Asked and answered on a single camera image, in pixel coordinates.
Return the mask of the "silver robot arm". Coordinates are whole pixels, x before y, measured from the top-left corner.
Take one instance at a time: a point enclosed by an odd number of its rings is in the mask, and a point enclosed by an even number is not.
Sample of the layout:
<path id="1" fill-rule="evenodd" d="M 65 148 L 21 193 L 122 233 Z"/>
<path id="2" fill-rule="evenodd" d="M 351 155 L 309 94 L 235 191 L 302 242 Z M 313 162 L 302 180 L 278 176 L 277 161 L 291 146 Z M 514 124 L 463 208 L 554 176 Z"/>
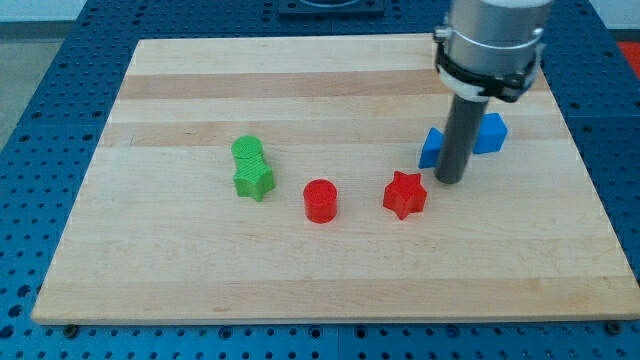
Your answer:
<path id="1" fill-rule="evenodd" d="M 467 101 L 517 101 L 537 77 L 552 5 L 552 0 L 453 0 L 433 34 L 440 80 Z"/>

